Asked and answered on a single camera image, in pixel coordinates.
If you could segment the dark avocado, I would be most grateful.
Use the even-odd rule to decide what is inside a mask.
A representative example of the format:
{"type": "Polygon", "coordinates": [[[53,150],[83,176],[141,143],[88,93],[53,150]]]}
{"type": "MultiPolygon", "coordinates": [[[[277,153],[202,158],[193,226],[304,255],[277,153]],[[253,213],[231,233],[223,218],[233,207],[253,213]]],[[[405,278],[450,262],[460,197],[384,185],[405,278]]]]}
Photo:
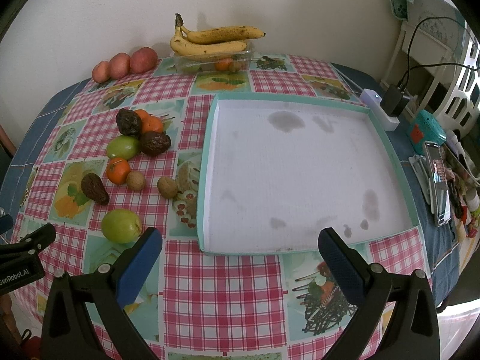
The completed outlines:
{"type": "Polygon", "coordinates": [[[106,206],[110,201],[110,197],[101,178],[93,172],[83,176],[80,182],[80,188],[86,197],[99,205],[106,206]]]}
{"type": "Polygon", "coordinates": [[[143,121],[135,111],[122,108],[117,112],[115,121],[122,135],[137,139],[142,135],[143,121]]]}
{"type": "Polygon", "coordinates": [[[140,149],[143,154],[156,157],[171,147],[171,138],[166,133],[149,131],[144,133],[140,139],[140,149]]]}

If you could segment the green apple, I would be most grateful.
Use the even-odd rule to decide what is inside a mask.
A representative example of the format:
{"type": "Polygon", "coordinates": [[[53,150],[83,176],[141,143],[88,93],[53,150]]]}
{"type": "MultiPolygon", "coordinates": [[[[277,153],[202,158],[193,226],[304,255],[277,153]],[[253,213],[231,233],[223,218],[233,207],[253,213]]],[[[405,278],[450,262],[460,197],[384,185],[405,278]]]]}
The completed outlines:
{"type": "Polygon", "coordinates": [[[143,232],[142,222],[137,214],[126,209],[109,211],[102,219],[101,231],[110,242],[127,244],[135,241],[143,232]]]}
{"type": "Polygon", "coordinates": [[[133,136],[117,136],[106,146],[108,158],[123,158],[130,160],[140,152],[140,142],[133,136]]]}

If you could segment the brown kiwi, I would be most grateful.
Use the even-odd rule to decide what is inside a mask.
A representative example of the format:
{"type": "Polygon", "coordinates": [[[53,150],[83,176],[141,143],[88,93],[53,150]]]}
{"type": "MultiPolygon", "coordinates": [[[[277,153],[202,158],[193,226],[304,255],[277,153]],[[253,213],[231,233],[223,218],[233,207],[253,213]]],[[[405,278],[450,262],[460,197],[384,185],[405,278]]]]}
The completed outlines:
{"type": "Polygon", "coordinates": [[[178,193],[176,180],[170,177],[162,176],[157,181],[157,189],[160,195],[165,199],[172,199],[178,193]]]}
{"type": "Polygon", "coordinates": [[[127,175],[126,185],[132,191],[141,191],[146,186],[146,178],[139,171],[131,171],[127,175]]]}

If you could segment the dark avocado top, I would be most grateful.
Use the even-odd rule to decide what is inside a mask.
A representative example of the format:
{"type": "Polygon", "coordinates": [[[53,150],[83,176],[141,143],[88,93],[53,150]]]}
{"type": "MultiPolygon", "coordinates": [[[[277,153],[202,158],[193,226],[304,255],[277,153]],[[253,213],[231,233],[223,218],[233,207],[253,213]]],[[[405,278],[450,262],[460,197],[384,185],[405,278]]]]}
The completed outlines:
{"type": "Polygon", "coordinates": [[[122,108],[117,112],[115,121],[122,135],[137,139],[142,135],[143,121],[135,111],[122,108]]]}

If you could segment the orange tangerine front pair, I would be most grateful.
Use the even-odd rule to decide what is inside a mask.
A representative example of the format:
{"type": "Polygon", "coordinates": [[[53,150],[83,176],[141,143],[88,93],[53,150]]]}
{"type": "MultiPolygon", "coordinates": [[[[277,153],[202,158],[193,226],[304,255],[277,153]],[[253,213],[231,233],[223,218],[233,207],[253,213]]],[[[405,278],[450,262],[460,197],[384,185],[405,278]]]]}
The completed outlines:
{"type": "Polygon", "coordinates": [[[142,134],[148,132],[162,133],[164,124],[162,120],[155,115],[148,115],[142,119],[142,134]]]}

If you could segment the orange tangerine back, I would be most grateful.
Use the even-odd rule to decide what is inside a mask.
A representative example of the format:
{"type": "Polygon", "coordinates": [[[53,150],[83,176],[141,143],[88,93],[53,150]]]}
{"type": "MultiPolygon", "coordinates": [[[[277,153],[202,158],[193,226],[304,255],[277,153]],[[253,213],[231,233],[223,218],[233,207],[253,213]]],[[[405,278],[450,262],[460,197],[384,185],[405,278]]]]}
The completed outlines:
{"type": "Polygon", "coordinates": [[[143,109],[137,109],[134,112],[141,118],[141,120],[149,116],[149,113],[143,109]]]}

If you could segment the pink checkered fruit tablecloth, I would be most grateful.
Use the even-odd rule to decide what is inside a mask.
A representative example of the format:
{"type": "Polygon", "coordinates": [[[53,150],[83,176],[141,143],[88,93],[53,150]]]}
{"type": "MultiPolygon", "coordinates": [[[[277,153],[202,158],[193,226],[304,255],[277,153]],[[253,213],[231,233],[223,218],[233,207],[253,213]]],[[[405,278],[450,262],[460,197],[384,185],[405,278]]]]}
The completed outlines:
{"type": "Polygon", "coordinates": [[[329,63],[103,63],[8,172],[42,359],[437,359],[404,171],[329,63]]]}

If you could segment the white phone stand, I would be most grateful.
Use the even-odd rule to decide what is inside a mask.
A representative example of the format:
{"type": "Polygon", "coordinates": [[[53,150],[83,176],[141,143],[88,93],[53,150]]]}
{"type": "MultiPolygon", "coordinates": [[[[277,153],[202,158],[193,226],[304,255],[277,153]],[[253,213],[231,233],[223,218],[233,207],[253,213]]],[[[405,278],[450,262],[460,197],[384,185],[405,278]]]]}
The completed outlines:
{"type": "Polygon", "coordinates": [[[414,154],[408,158],[413,172],[417,178],[417,181],[421,187],[423,197],[425,198],[426,203],[431,205],[431,187],[429,182],[429,175],[426,169],[426,159],[424,156],[419,154],[414,154]]]}

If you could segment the smartphone on stand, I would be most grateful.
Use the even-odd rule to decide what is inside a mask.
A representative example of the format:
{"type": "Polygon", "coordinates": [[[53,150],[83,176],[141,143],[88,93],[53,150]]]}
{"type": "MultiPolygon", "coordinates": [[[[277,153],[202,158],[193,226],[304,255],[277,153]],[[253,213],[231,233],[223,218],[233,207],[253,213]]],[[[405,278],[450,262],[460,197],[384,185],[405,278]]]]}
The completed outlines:
{"type": "Polygon", "coordinates": [[[428,181],[430,186],[430,206],[437,227],[451,220],[451,204],[448,180],[440,151],[440,146],[432,141],[423,142],[424,155],[428,165],[428,181]]]}

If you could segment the left red apple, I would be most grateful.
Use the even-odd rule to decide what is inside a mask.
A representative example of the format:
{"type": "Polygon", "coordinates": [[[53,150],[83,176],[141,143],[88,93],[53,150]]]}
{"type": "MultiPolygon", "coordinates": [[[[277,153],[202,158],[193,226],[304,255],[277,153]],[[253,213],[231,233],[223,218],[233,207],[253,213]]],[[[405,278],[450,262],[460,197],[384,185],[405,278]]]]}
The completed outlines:
{"type": "Polygon", "coordinates": [[[110,78],[110,63],[108,61],[101,61],[93,68],[92,79],[96,83],[101,84],[110,78]]]}

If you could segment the teal plastic box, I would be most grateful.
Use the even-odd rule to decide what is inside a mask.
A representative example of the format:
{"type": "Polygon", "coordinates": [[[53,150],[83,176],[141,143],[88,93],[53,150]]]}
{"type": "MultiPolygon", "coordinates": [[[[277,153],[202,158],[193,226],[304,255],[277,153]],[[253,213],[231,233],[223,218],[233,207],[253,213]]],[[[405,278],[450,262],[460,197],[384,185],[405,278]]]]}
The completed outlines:
{"type": "Polygon", "coordinates": [[[447,140],[447,134],[435,117],[426,110],[420,111],[407,130],[415,152],[423,155],[423,143],[431,141],[441,146],[447,140]]]}

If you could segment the black power adapter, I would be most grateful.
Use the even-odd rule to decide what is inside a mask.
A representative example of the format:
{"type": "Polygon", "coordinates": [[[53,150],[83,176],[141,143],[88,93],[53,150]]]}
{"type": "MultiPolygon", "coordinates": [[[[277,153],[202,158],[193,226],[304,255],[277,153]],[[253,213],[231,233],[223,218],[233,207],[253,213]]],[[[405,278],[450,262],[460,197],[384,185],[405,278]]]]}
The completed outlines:
{"type": "Polygon", "coordinates": [[[408,104],[408,98],[395,85],[390,85],[385,92],[380,106],[388,116],[398,117],[408,104]]]}

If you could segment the white power strip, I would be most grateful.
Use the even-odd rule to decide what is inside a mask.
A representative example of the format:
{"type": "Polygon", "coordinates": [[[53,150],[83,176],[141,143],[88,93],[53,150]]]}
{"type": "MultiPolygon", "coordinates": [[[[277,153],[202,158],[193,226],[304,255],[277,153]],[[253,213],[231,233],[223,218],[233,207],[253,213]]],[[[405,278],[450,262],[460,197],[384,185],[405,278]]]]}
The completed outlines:
{"type": "Polygon", "coordinates": [[[382,98],[372,89],[364,88],[360,94],[360,101],[374,113],[383,129],[386,132],[394,132],[400,125],[400,121],[396,117],[389,116],[381,107],[382,98]]]}

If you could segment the lower yellow banana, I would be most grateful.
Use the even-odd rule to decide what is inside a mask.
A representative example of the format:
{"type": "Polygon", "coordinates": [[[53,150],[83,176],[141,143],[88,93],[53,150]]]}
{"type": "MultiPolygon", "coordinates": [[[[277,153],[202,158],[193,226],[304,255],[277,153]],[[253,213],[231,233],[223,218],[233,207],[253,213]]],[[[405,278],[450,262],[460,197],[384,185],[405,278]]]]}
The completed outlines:
{"type": "Polygon", "coordinates": [[[217,44],[201,45],[184,38],[181,28],[175,27],[175,34],[170,40],[170,47],[179,55],[191,56],[242,52],[247,49],[248,44],[245,41],[227,41],[217,44]]]}

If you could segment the tangerine inside container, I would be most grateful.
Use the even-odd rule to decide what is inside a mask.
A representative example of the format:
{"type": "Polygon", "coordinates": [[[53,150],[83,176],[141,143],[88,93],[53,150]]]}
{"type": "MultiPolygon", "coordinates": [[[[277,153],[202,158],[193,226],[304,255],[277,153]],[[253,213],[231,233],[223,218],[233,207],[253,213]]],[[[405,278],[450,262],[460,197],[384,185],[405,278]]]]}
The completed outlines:
{"type": "Polygon", "coordinates": [[[222,58],[214,63],[214,68],[217,72],[226,72],[230,69],[231,63],[233,63],[232,58],[222,58]]]}

